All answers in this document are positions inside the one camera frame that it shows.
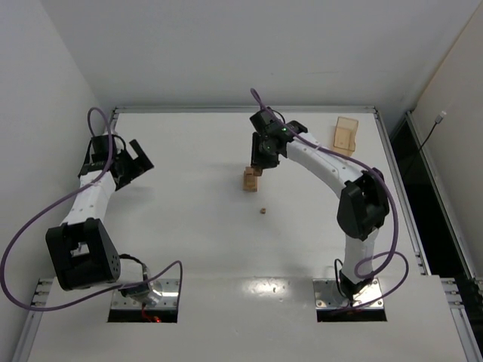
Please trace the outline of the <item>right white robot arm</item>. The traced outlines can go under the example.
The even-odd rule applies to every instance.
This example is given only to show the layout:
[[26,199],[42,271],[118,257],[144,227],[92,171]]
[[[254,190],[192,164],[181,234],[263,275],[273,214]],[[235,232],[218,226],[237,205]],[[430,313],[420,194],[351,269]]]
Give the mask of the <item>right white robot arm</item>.
[[250,117],[254,127],[251,169],[260,176],[279,165],[279,156],[291,160],[314,174],[338,197],[337,223],[346,235],[343,266],[339,272],[340,292],[349,300],[373,278],[372,262],[356,265],[374,255],[379,229],[389,213],[386,192],[378,182],[380,172],[359,170],[335,155],[328,154],[316,138],[298,121],[280,123],[266,110]]

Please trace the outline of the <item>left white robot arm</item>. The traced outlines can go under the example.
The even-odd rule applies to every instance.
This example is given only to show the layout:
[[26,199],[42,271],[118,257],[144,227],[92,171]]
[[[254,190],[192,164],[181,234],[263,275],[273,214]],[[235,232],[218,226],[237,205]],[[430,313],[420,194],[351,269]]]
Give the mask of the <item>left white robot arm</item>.
[[113,159],[108,136],[92,137],[78,178],[82,191],[61,224],[48,229],[45,240],[57,280],[63,290],[82,290],[111,284],[121,277],[122,263],[104,224],[109,199],[134,179],[154,168],[137,140],[113,137]]

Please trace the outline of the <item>clear amber plastic box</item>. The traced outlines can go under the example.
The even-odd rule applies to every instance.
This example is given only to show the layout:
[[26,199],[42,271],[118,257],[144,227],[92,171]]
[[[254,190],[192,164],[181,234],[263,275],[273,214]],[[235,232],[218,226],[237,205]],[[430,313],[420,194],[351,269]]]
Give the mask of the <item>clear amber plastic box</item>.
[[355,138],[358,130],[358,120],[339,116],[334,131],[332,150],[345,156],[355,152]]

